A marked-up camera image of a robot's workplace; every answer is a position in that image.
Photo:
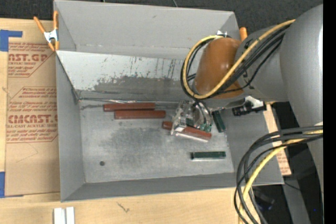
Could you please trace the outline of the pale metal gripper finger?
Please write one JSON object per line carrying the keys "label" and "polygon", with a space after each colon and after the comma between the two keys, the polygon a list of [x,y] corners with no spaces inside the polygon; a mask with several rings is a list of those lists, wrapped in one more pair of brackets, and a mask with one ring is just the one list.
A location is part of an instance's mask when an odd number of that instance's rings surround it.
{"label": "pale metal gripper finger", "polygon": [[200,142],[209,141],[209,132],[205,132],[188,125],[181,125],[179,122],[172,122],[171,135],[177,137],[188,138]]}
{"label": "pale metal gripper finger", "polygon": [[190,110],[190,102],[188,100],[181,100],[176,109],[177,119],[187,119]]}

